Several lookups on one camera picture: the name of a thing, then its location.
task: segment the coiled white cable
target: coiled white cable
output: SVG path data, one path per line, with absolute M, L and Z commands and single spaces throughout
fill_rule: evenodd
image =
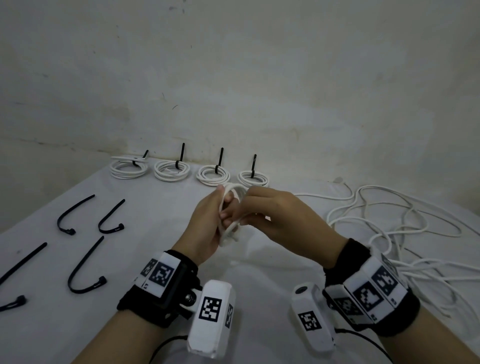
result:
M 134 158 L 134 157 L 112 157 L 115 159 L 110 164 L 110 173 L 113 177 L 119 180 L 131 180 L 143 176 L 148 170 L 147 158 Z M 123 170 L 125 167 L 134 166 L 132 162 L 137 165 L 137 170 Z
M 218 166 L 217 173 L 215 173 L 216 165 L 208 165 L 200 167 L 197 173 L 197 179 L 207 186 L 217 187 L 219 184 L 224 184 L 230 181 L 230 173 L 222 166 Z M 207 174 L 214 174 L 220 177 L 210 178 Z
M 225 192 L 223 193 L 222 202 L 218 207 L 218 213 L 222 211 L 223 200 L 230 191 L 233 192 L 234 198 L 237 198 L 239 202 L 242 201 L 248 191 L 247 187 L 239 183 L 224 183 L 223 185 L 225 187 Z M 233 230 L 238 226 L 239 223 L 240 220 L 236 220 L 232 222 L 228 228 L 225 229 L 222 225 L 222 221 L 218 222 L 218 231 L 220 232 L 220 246 L 226 246 L 233 241 L 237 241 L 236 237 L 233 234 Z
M 400 235 L 400 236 L 405 237 L 406 235 L 421 234 L 421 233 L 424 233 L 424 232 L 430 232 L 430 233 L 433 233 L 433 234 L 437 234 L 437 235 L 441 235 L 441 236 L 447 236 L 447 237 L 460 237 L 462 235 L 461 227 L 459 225 L 457 225 L 455 222 L 447 220 L 446 218 L 444 218 L 442 216 L 439 216 L 439 215 L 436 215 L 434 213 L 419 210 L 414 206 L 412 201 L 415 201 L 415 202 L 424 204 L 424 205 L 426 205 L 430 208 L 442 211 L 448 217 L 450 217 L 453 220 L 465 225 L 467 228 L 472 230 L 477 235 L 480 235 L 480 231 L 478 231 L 477 229 L 473 228 L 472 226 L 466 224 L 465 222 L 463 222 L 462 220 L 457 218 L 454 214 L 452 214 L 450 211 L 448 211 L 448 210 L 446 210 L 442 207 L 439 207 L 437 205 L 434 205 L 430 202 L 419 199 L 417 197 L 413 197 L 413 196 L 401 193 L 401 192 L 393 190 L 391 188 L 384 187 L 384 186 L 377 186 L 377 185 L 365 185 L 365 186 L 359 187 L 356 190 L 356 192 L 353 193 L 352 190 L 348 187 L 348 185 L 345 184 L 345 186 L 347 186 L 347 188 L 351 192 L 351 196 L 349 196 L 349 197 L 332 197 L 332 196 L 324 196 L 324 195 L 308 194 L 308 193 L 300 193 L 300 194 L 295 194 L 295 195 L 306 195 L 306 196 L 314 196 L 314 197 L 319 197 L 319 198 L 326 198 L 326 199 L 330 199 L 330 200 L 343 200 L 343 201 L 354 198 L 354 201 L 352 203 L 350 203 L 348 205 L 345 205 L 345 206 L 340 206 L 340 207 L 334 208 L 333 210 L 331 210 L 327 214 L 326 222 L 328 223 L 328 225 L 334 226 L 334 224 L 338 221 L 349 220 L 349 219 L 360 220 L 360 221 L 365 222 L 375 232 L 375 234 L 369 239 L 369 241 L 367 242 L 366 245 L 371 244 L 373 242 L 373 240 L 382 236 L 382 237 L 385 238 L 385 240 L 387 241 L 387 244 L 388 244 L 387 249 L 383 252 L 384 254 L 388 254 L 389 252 L 391 252 L 393 246 L 395 246 L 395 249 L 396 249 L 395 253 L 398 256 L 398 260 L 390 259 L 390 261 L 392 262 L 392 264 L 394 264 L 395 266 L 398 267 L 398 270 L 408 280 L 409 285 L 412 287 L 412 289 L 415 290 L 415 292 L 417 293 L 417 295 L 419 296 L 420 299 L 422 299 L 425 302 L 431 304 L 442 315 L 444 315 L 446 317 L 450 317 L 450 314 L 446 310 L 455 308 L 455 305 L 454 304 L 445 305 L 445 304 L 440 304 L 440 303 L 436 302 L 427 293 L 425 293 L 424 291 L 421 290 L 421 288 L 418 285 L 417 280 L 419 279 L 419 280 L 423 280 L 423 281 L 426 280 L 426 281 L 439 282 L 439 283 L 443 284 L 444 286 L 446 286 L 448 288 L 448 290 L 452 293 L 454 303 L 457 301 L 457 297 L 462 299 L 465 302 L 465 304 L 469 307 L 469 309 L 473 312 L 477 321 L 480 323 L 480 315 L 477 313 L 475 307 L 467 300 L 467 298 L 458 289 L 453 287 L 452 284 L 451 284 L 451 282 L 456 282 L 456 281 L 478 281 L 478 280 L 480 280 L 480 275 L 477 275 L 477 276 L 444 277 L 442 275 L 435 275 L 431 272 L 428 272 L 428 270 L 438 269 L 438 267 L 443 267 L 443 266 L 452 266 L 452 267 L 457 267 L 457 268 L 461 268 L 461 269 L 469 269 L 469 270 L 480 272 L 480 267 L 470 266 L 470 265 L 462 264 L 462 263 L 444 261 L 444 260 L 441 260 L 441 259 L 433 259 L 433 258 L 420 258 L 420 259 L 416 259 L 416 260 L 414 260 L 410 263 L 407 263 L 407 262 L 404 261 L 404 258 L 403 258 L 403 255 L 402 255 L 402 250 L 408 250 L 408 251 L 410 251 L 410 250 L 404 248 L 404 244 L 400 244 L 397 241 L 396 238 L 393 239 L 393 237 L 395 237 L 396 235 Z M 396 204 L 396 203 L 387 202 L 387 201 L 369 203 L 366 200 L 365 196 L 362 194 L 362 191 L 367 190 L 367 189 L 378 189 L 378 190 L 390 192 L 390 193 L 395 194 L 398 197 L 402 198 L 406 202 L 407 205 L 401 205 L 401 204 Z M 359 197 L 364 201 L 364 203 L 357 205 L 356 203 L 357 203 Z M 402 224 L 400 226 L 396 227 L 395 229 L 393 229 L 392 231 L 385 232 L 384 230 L 380 229 L 378 227 L 378 225 L 375 225 L 371 220 L 369 220 L 366 217 L 368 207 L 372 206 L 372 205 L 380 205 L 380 204 L 394 205 L 394 206 L 400 206 L 400 207 L 406 208 L 407 211 L 402 216 Z M 364 208 L 360 218 L 359 217 L 354 217 L 354 216 L 346 216 L 351 210 L 356 209 L 356 208 L 360 208 L 360 207 Z M 335 213 L 338 210 L 345 210 L 345 211 L 339 217 L 337 217 L 335 219 L 332 219 L 331 218 L 332 214 Z M 405 219 L 407 218 L 407 216 L 410 213 L 414 213 L 418 216 L 418 218 L 421 221 L 422 226 L 415 227 L 415 226 L 411 226 L 410 224 L 405 223 Z M 443 220 L 443 221 L 447 222 L 448 224 L 454 226 L 458 230 L 458 232 L 457 233 L 443 233 L 443 232 L 430 230 L 429 229 L 429 223 L 428 223 L 427 219 L 425 218 L 424 214 L 433 216 L 435 218 L 438 218 L 440 220 Z
M 252 187 L 252 186 L 268 187 L 268 185 L 270 184 L 270 178 L 268 178 L 266 174 L 257 172 L 257 171 L 254 172 L 254 175 L 252 178 L 251 170 L 243 170 L 237 175 L 237 178 L 241 184 L 247 187 Z
M 177 169 L 176 163 L 177 162 L 173 160 L 161 160 L 155 163 L 153 168 L 155 177 L 165 182 L 177 182 L 187 178 L 190 165 L 178 161 L 179 169 Z

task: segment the black zip tie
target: black zip tie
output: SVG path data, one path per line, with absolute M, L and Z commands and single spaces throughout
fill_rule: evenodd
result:
M 105 215 L 105 217 L 103 219 L 100 220 L 100 222 L 98 223 L 98 229 L 100 230 L 100 232 L 102 234 L 111 234 L 113 232 L 117 232 L 117 231 L 120 231 L 120 230 L 123 230 L 125 227 L 123 224 L 119 224 L 116 228 L 114 229 L 110 229 L 110 230 L 102 230 L 100 228 L 100 226 L 115 212 L 117 211 L 117 208 L 119 208 L 120 206 L 122 206 L 122 204 L 125 202 L 125 199 L 121 200 L 120 202 L 118 202 L 116 204 L 116 206 L 108 213 Z
M 148 149 L 145 151 L 144 156 L 142 158 L 145 158 L 147 154 L 148 154 Z M 132 163 L 134 166 L 138 167 L 138 165 L 135 162 L 132 161 Z
M 30 259 L 32 259 L 35 255 L 37 255 L 46 246 L 47 246 L 47 243 L 43 243 L 38 248 L 36 248 L 34 251 L 32 251 L 29 255 L 27 255 L 25 258 L 23 258 L 20 262 L 15 264 L 15 266 L 12 269 L 10 269 L 7 273 L 5 273 L 0 278 L 0 284 L 5 282 L 8 279 L 8 277 L 10 277 L 13 273 L 15 273 L 22 265 L 24 265 L 26 262 L 28 262 Z M 25 298 L 25 296 L 24 295 L 18 296 L 15 301 L 10 302 L 9 304 L 6 304 L 4 306 L 1 306 L 0 307 L 0 312 L 11 310 L 13 308 L 23 306 L 25 303 L 27 303 L 27 299 Z
M 82 294 L 82 293 L 87 293 L 87 292 L 90 292 L 90 291 L 93 291 L 95 289 L 97 289 L 98 287 L 101 287 L 103 286 L 106 282 L 107 282 L 107 279 L 104 277 L 104 276 L 101 276 L 99 279 L 98 279 L 98 282 L 91 285 L 90 287 L 87 287 L 87 288 L 84 288 L 82 290 L 76 290 L 74 288 L 72 288 L 72 280 L 73 280 L 73 277 L 75 277 L 75 274 L 77 274 L 77 272 L 80 270 L 80 268 L 82 267 L 82 265 L 84 265 L 84 263 L 87 261 L 88 257 L 90 255 L 92 255 L 92 253 L 94 252 L 94 250 L 100 245 L 100 243 L 103 241 L 103 239 L 105 238 L 105 236 L 102 235 L 102 237 L 100 239 L 98 239 L 98 241 L 95 243 L 94 246 L 92 246 L 90 248 L 90 250 L 88 251 L 87 254 L 85 254 L 85 256 L 82 258 L 82 260 L 80 261 L 80 263 L 78 263 L 78 265 L 75 267 L 75 269 L 73 270 L 73 272 L 70 274 L 70 276 L 68 277 L 68 281 L 67 281 L 67 284 L 68 284 L 68 288 L 73 292 L 73 293 L 76 293 L 76 294 Z
M 253 156 L 252 177 L 251 177 L 251 178 L 253 178 L 253 176 L 255 175 L 255 162 L 256 162 L 256 161 L 257 161 L 257 155 L 255 154 L 255 155 Z
M 220 159 L 218 160 L 218 164 L 215 166 L 215 173 L 218 174 L 218 166 L 222 164 L 222 157 L 223 157 L 223 147 L 220 149 Z
M 175 162 L 175 168 L 178 169 L 178 170 L 180 169 L 180 168 L 179 168 L 179 162 L 183 162 L 183 151 L 184 151 L 184 150 L 185 150 L 185 143 L 183 143 L 183 144 L 181 145 L 180 160 L 177 160 L 177 161 Z
M 87 197 L 85 200 L 82 200 L 80 201 L 79 203 L 73 205 L 72 207 L 70 207 L 67 211 L 65 211 L 63 214 L 60 215 L 60 217 L 57 219 L 57 226 L 59 227 L 60 231 L 63 231 L 69 235 L 74 235 L 76 233 L 75 229 L 62 229 L 60 227 L 60 221 L 62 221 L 62 219 L 67 216 L 68 214 L 70 214 L 73 210 L 75 210 L 78 206 L 80 206 L 82 203 L 90 200 L 91 198 L 94 198 L 95 195 L 91 195 L 90 197 Z

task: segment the table surface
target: table surface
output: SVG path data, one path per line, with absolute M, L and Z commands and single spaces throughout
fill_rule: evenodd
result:
M 150 159 L 151 166 L 155 160 Z M 112 178 L 108 167 L 99 170 L 77 186 L 51 201 L 0 236 L 0 267 L 6 272 L 43 242 L 48 246 L 14 273 L 1 287 L 0 305 L 23 294 L 26 305 L 0 313 L 1 363 L 69 363 L 115 313 L 116 305 L 129 289 L 133 278 L 156 251 L 170 248 L 185 229 L 197 202 L 213 188 L 195 179 L 199 166 L 192 165 L 191 175 L 175 183 L 162 182 L 149 172 L 134 180 Z M 272 187 L 291 192 L 310 192 L 347 196 L 345 186 L 316 180 L 272 181 Z M 57 218 L 80 200 L 95 194 L 63 221 L 64 228 L 75 228 L 73 236 L 60 232 Z M 396 198 L 381 191 L 367 191 L 372 201 Z M 102 235 L 97 224 L 121 199 L 126 202 L 102 226 L 112 229 L 119 223 L 125 229 L 105 235 L 104 241 L 76 274 L 73 286 L 90 286 L 105 276 L 108 283 L 86 294 L 73 294 L 67 278 L 86 252 Z M 344 201 L 302 197 L 320 216 Z M 433 201 L 450 209 L 459 218 L 480 227 L 480 219 L 456 205 Z M 386 229 L 399 225 L 402 209 L 372 206 L 370 218 Z M 429 218 L 440 231 L 455 229 L 439 219 Z M 345 236 L 366 242 L 372 231 L 358 223 L 340 223 Z M 381 353 L 363 340 L 342 335 L 331 356 L 309 349 L 303 333 L 289 310 L 294 286 L 312 281 L 323 286 L 323 270 L 316 263 L 296 256 L 269 241 L 251 227 L 243 227 L 240 241 L 219 248 L 200 267 L 202 283 L 209 279 L 230 282 L 237 292 L 227 354 L 223 363 L 388 363 Z M 480 237 L 464 229 L 462 238 L 446 238 L 429 233 L 407 238 L 408 247 L 427 257 L 477 264 Z M 468 275 L 456 269 L 448 273 Z M 441 302 L 449 294 L 442 287 L 428 283 L 429 291 Z M 455 286 L 480 306 L 475 282 Z M 445 322 L 477 354 L 480 329 L 464 304 L 452 311 Z M 337 316 L 338 327 L 347 328 Z M 168 329 L 165 338 L 187 334 L 190 322 L 180 318 Z M 364 333 L 378 339 L 369 330 Z M 184 341 L 172 343 L 156 359 L 160 363 L 203 363 L 206 358 L 189 354 Z

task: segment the wrist-mounted device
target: wrist-mounted device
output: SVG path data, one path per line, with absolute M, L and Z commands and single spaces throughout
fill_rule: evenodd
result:
M 188 350 L 210 358 L 225 355 L 236 294 L 231 284 L 197 278 L 198 266 L 183 254 L 168 250 L 154 256 L 133 287 L 122 297 L 118 310 L 130 310 L 162 328 L 179 315 L 195 314 L 188 335 Z
M 418 315 L 420 301 L 396 268 L 371 246 L 349 239 L 332 269 L 324 269 L 323 295 L 352 328 L 371 328 L 389 337 L 408 328 Z

